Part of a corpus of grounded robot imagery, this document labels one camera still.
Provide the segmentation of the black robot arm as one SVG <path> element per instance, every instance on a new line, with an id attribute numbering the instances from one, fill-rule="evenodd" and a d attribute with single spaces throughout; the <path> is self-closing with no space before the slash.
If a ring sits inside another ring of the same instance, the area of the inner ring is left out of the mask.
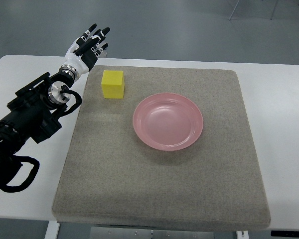
<path id="1" fill-rule="evenodd" d="M 82 103 L 70 89 L 78 79 L 78 71 L 63 64 L 55 75 L 47 72 L 18 90 L 7 104 L 10 113 L 0 120 L 0 190 L 20 192 L 34 181 L 39 161 L 16 153 L 29 138 L 40 143 L 61 129 L 58 120 Z"/>

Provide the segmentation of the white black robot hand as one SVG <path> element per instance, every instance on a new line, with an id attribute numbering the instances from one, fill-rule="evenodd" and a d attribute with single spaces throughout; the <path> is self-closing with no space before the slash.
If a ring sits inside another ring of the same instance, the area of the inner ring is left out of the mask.
<path id="1" fill-rule="evenodd" d="M 97 29 L 94 23 L 70 46 L 65 54 L 63 70 L 68 70 L 78 79 L 81 75 L 88 73 L 97 62 L 99 56 L 107 49 L 106 35 L 110 28 Z"/>

